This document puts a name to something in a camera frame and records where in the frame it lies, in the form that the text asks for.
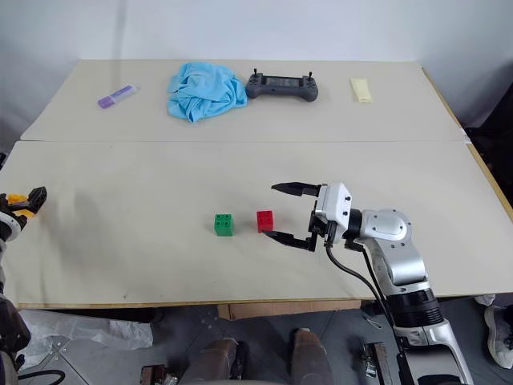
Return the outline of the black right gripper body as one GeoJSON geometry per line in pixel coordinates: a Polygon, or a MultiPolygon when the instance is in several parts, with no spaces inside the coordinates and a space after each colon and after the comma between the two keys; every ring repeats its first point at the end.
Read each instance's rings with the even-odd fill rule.
{"type": "Polygon", "coordinates": [[[309,219],[310,236],[307,238],[307,250],[314,252],[317,247],[317,239],[324,239],[324,245],[332,246],[339,241],[338,223],[320,218],[315,211],[312,211],[309,219]]]}

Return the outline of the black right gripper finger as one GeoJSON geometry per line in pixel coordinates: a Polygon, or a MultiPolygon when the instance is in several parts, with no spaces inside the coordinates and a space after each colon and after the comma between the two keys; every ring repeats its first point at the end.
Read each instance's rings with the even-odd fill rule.
{"type": "Polygon", "coordinates": [[[297,197],[301,197],[303,195],[318,197],[321,190],[321,185],[306,184],[303,182],[285,182],[274,184],[271,186],[271,189],[297,197]]]}
{"type": "Polygon", "coordinates": [[[278,243],[293,247],[296,249],[303,249],[307,250],[309,252],[313,252],[315,250],[315,240],[311,237],[307,237],[304,240],[295,238],[290,233],[282,233],[277,231],[271,231],[271,230],[264,230],[263,234],[265,234],[267,237],[273,239],[274,241],[277,241],[278,243]]]}

